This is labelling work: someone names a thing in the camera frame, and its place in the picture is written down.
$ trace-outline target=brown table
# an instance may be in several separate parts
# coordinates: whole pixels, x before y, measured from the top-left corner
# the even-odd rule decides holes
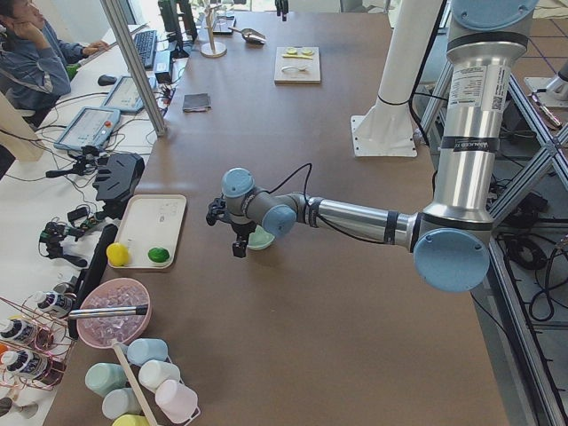
[[[207,206],[232,167],[276,186],[313,162],[310,195],[412,213],[431,199],[427,147],[418,157],[354,157],[350,117],[374,104],[391,30],[383,15],[238,15],[267,35],[239,35],[228,52],[195,52],[167,114],[141,193],[189,200],[177,260],[167,273],[108,271],[143,282],[160,337],[200,398],[202,426],[502,425],[507,423],[468,294],[430,288],[412,256],[329,230],[296,225],[246,259],[232,256],[228,225],[209,227]],[[273,83],[276,47],[319,46],[322,83]],[[181,111],[207,92],[212,109]],[[298,191],[303,177],[283,191]],[[76,345],[46,425],[108,425],[101,398],[83,384],[109,351]]]

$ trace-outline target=person's hand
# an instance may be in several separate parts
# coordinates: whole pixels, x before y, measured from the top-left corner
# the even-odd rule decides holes
[[[93,43],[89,44],[87,47],[84,47],[83,48],[83,55],[84,56],[90,56],[90,55],[97,53],[98,51],[105,51],[109,47],[110,46],[108,45],[107,42],[103,42],[102,40],[98,40],[97,42],[93,42]]]
[[[47,43],[42,31],[31,22],[14,22],[12,24],[12,31],[19,38],[29,40],[36,45]]]

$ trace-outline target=blue sweater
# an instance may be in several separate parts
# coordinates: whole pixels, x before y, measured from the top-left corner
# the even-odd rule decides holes
[[[48,22],[42,32],[51,47],[37,50],[32,42],[12,33],[13,50],[0,56],[0,74],[11,80],[11,101],[20,109],[53,107],[71,91],[66,65],[83,58],[83,47],[58,40]]]

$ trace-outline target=lemon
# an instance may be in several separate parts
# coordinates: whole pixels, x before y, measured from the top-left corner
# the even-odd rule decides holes
[[[112,266],[125,266],[130,258],[128,249],[120,242],[113,242],[106,248],[106,257]]]
[[[148,250],[148,257],[152,262],[163,264],[170,259],[170,253],[164,247],[153,247]]]

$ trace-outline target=computer mouse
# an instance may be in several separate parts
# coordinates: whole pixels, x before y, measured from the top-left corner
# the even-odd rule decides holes
[[[116,77],[112,77],[111,75],[103,74],[101,77],[99,77],[99,79],[97,80],[97,83],[99,84],[99,86],[110,86],[111,84],[116,83]]]

